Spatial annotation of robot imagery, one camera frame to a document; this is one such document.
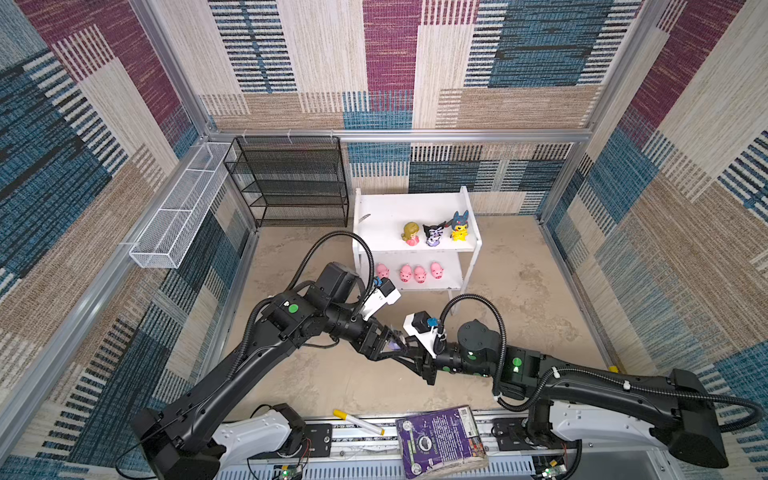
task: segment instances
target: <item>metal mesh shelf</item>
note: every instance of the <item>metal mesh shelf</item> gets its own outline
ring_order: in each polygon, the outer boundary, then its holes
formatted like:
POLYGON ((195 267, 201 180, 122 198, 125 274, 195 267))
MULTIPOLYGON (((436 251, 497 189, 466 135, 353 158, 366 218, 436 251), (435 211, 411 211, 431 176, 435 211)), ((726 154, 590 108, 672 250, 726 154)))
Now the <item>metal mesh shelf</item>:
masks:
POLYGON ((131 248, 141 268, 178 268, 210 205, 227 178, 224 158, 235 158, 229 144, 206 143, 176 181, 165 201, 131 248))
POLYGON ((224 164, 261 226, 346 227, 339 139, 237 137, 224 164))

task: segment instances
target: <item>kuromi figurine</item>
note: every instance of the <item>kuromi figurine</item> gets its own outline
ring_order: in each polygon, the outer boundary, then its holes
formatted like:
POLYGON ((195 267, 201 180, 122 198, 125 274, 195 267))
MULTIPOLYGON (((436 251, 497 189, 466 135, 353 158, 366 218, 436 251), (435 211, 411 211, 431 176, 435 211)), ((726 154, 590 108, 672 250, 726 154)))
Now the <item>kuromi figurine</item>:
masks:
POLYGON ((424 233, 427 236, 427 245, 430 247, 437 247, 440 244, 440 237, 442 237, 442 229, 445 228, 445 222, 437 225, 424 225, 424 233))

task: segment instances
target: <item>white wire mesh basket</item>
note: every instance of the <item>white wire mesh basket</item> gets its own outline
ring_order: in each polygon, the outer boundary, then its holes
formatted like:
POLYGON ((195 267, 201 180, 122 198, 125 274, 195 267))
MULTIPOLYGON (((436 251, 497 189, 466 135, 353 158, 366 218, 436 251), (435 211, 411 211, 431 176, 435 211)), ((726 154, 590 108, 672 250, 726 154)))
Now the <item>white wire mesh basket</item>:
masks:
POLYGON ((208 142, 197 151, 131 248, 131 258, 138 266, 178 268, 181 265, 227 178, 223 160, 230 156, 235 153, 230 144, 225 143, 208 142))

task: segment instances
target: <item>blonde doll figurine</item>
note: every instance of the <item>blonde doll figurine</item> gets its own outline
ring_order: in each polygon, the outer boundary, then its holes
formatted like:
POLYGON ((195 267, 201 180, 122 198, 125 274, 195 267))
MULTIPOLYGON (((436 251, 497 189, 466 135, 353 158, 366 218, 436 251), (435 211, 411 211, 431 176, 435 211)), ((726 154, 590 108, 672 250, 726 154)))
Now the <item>blonde doll figurine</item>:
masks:
POLYGON ((406 223, 406 227, 403 228, 402 239, 411 247, 415 247, 419 243, 419 224, 416 222, 406 223))

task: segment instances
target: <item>white shelf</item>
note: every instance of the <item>white shelf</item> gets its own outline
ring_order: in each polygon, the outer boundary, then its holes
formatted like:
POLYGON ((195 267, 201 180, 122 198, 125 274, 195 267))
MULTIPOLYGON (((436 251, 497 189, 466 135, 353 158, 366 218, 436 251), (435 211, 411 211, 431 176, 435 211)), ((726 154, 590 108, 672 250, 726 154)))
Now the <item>white shelf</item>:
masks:
POLYGON ((469 195, 464 188, 456 194, 359 195, 355 218, 359 219, 356 233, 374 252, 473 252, 478 244, 478 227, 469 204, 469 195), (466 210, 469 210, 469 234, 466 241, 451 240, 451 227, 446 227, 437 247, 426 244, 424 225, 451 220, 455 212, 461 215, 466 210), (401 237, 403 227, 408 222, 419 225, 419 243, 414 247, 401 237))
MULTIPOLYGON (((397 290, 417 290, 420 292, 435 290, 458 291, 462 289, 464 284, 462 266, 458 262, 458 253, 456 252, 373 252, 373 260, 374 265, 378 266, 379 263, 383 263, 389 268, 389 279, 397 290), (439 280, 432 276, 432 262, 439 263, 443 268, 442 278, 439 280), (427 280, 424 283, 418 283, 412 277, 407 282, 401 282, 400 268, 406 263, 414 270, 417 265, 423 266, 424 270, 427 271, 427 280)), ((367 281, 367 259, 362 259, 360 262, 360 273, 361 277, 367 281)))
MULTIPOLYGON (((389 279, 398 290, 409 291, 448 291, 449 297, 455 293, 464 293, 469 284, 469 277, 475 268, 482 238, 478 229, 475 213, 469 201, 467 187, 454 194, 392 194, 362 195, 356 189, 353 230, 368 244, 373 253, 374 263, 383 263, 389 268, 389 279), (469 233, 465 241, 451 240, 451 227, 446 227, 440 244, 430 247, 426 244, 424 225, 435 225, 452 220, 453 214, 469 212, 469 233), (410 246, 402 240, 403 227, 408 222, 419 225, 419 243, 410 246), (466 272, 458 261, 460 252, 472 252, 472 259, 466 272), (443 276, 432 276, 432 262, 440 263, 443 276), (415 279, 400 281, 400 268, 409 264, 412 269, 417 265, 424 267, 427 278, 424 283, 415 279)), ((362 278, 368 278, 368 258, 365 251, 356 242, 352 242, 355 268, 362 278)))

